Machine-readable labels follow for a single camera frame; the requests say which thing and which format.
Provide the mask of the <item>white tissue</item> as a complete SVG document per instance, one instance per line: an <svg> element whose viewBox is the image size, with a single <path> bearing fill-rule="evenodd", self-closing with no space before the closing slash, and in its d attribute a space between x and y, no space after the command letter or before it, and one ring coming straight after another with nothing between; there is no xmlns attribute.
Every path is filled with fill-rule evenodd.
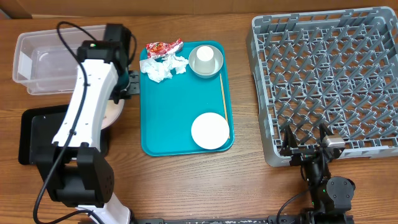
<svg viewBox="0 0 398 224"><path fill-rule="evenodd" d="M160 62L148 58L139 63L142 73L146 73L150 80L160 83L166 78L171 79L173 77L172 72L176 74L185 73L188 59L172 54L165 56Z"/></svg>

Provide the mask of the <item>teal serving tray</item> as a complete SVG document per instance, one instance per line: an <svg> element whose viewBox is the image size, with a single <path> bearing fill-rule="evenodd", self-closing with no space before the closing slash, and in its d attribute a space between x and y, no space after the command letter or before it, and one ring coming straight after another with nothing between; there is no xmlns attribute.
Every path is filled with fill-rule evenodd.
<svg viewBox="0 0 398 224"><path fill-rule="evenodd" d="M207 112L224 117L220 77L222 74L229 139L217 150L227 151L234 143L234 122L228 83L228 70L223 65L211 78L197 76L190 67L183 74L173 74L160 83L140 74L141 146L153 157L205 153L192 139L192 123Z"/></svg>

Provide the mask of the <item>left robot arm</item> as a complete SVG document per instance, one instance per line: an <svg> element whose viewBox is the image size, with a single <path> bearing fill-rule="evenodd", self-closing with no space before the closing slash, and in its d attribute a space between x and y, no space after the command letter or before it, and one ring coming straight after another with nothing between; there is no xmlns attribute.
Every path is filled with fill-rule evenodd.
<svg viewBox="0 0 398 224"><path fill-rule="evenodd" d="M114 193L114 172L100 148L108 100L118 104L130 97L129 66L135 54L129 50L135 41L122 24L107 24L103 40L91 37L70 52L78 64L75 89L51 145L39 148L35 156L43 180L32 214L36 223L44 193L75 208L55 223L81 213L95 223L137 223Z"/></svg>

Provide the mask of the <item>red snack wrapper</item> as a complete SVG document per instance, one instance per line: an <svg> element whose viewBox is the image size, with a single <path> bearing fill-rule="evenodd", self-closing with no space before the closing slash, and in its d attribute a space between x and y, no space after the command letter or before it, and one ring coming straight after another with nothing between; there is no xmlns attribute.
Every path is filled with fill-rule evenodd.
<svg viewBox="0 0 398 224"><path fill-rule="evenodd" d="M147 57L158 59L167 55L175 54L183 48L183 41L177 39L175 42L153 42L146 45Z"/></svg>

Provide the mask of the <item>large white plate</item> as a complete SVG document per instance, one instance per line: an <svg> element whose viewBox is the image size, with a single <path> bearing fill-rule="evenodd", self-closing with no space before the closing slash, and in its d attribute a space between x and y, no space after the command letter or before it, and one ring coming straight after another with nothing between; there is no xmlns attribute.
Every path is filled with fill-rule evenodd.
<svg viewBox="0 0 398 224"><path fill-rule="evenodd" d="M124 107L124 100L119 100L116 104L113 100L108 100L104 118L101 124L101 129L105 129L112 125L122 113Z"/></svg>

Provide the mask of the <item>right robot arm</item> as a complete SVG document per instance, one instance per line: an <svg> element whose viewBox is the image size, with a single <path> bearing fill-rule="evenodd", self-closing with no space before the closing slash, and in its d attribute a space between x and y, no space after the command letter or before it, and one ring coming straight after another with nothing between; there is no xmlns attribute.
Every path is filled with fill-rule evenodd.
<svg viewBox="0 0 398 224"><path fill-rule="evenodd" d="M322 123L319 125L320 142L309 149L299 149L290 127L284 128L281 154L291 157L289 164L299 166L302 179L308 189L286 201L276 215L277 223L353 223L347 216L356 189L355 183L345 177L332 176L328 163L338 159L345 149L343 138ZM295 199L309 193L311 208L304 208L296 216L283 216L284 208Z"/></svg>

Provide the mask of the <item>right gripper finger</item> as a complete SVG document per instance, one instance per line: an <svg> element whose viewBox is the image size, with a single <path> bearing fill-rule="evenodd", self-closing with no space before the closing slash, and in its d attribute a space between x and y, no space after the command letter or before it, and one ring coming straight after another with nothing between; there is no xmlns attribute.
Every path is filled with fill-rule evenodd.
<svg viewBox="0 0 398 224"><path fill-rule="evenodd" d="M333 132L326 126L325 123L319 125L320 143L331 144L333 142Z"/></svg>
<svg viewBox="0 0 398 224"><path fill-rule="evenodd" d="M297 154L299 151L298 145L296 142L296 138L290 128L290 126L286 126L284 128L284 140L280 150L281 156L293 156Z"/></svg>

